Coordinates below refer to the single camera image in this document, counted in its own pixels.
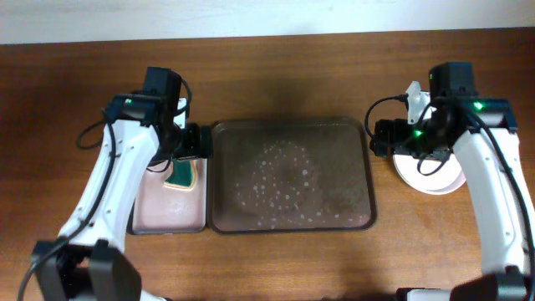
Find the green and yellow sponge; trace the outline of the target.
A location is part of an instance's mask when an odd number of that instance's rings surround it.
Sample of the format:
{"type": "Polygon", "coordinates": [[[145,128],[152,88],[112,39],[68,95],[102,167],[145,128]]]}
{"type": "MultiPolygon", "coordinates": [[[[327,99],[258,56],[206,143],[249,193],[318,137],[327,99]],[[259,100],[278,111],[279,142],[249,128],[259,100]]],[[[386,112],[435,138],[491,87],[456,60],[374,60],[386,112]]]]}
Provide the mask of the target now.
{"type": "Polygon", "coordinates": [[[172,161],[172,172],[164,180],[164,185],[181,190],[191,190],[196,184],[194,161],[172,161]]]}

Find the white plate with red stain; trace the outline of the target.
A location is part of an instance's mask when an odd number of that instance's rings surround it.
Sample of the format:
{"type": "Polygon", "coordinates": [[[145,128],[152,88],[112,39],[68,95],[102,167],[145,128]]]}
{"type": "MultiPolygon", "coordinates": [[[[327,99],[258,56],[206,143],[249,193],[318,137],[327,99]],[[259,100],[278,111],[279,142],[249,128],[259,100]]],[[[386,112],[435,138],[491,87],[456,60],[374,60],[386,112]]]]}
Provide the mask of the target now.
{"type": "Polygon", "coordinates": [[[395,169],[400,178],[417,191],[429,195],[445,195],[454,192],[466,182],[465,175],[454,155],[436,173],[439,161],[424,160],[417,170],[418,160],[408,155],[393,155],[395,169]]]}

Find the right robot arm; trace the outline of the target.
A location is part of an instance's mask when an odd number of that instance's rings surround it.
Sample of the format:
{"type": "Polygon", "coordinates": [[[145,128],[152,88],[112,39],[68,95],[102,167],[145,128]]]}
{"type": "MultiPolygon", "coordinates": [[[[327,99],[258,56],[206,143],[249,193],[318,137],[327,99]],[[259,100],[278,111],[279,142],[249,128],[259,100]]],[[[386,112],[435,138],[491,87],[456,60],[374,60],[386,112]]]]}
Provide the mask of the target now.
{"type": "Polygon", "coordinates": [[[377,156],[404,151],[418,161],[454,156],[469,188],[481,241],[479,278],[451,290],[400,288],[398,300],[532,300],[534,206],[519,160],[517,125],[504,99],[438,96],[418,105],[396,96],[413,115],[380,120],[367,133],[377,156]]]}

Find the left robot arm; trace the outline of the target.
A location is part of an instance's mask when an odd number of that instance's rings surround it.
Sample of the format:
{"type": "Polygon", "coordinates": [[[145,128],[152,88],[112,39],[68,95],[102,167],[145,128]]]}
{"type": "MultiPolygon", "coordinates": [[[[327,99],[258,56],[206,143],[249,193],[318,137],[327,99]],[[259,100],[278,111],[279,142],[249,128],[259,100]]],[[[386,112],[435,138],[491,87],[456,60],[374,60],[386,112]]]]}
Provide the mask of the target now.
{"type": "Polygon", "coordinates": [[[46,300],[150,300],[125,256],[128,234],[206,225],[211,130],[187,122],[190,99],[119,94],[104,109],[99,155],[56,240],[38,242],[28,276],[46,300]]]}

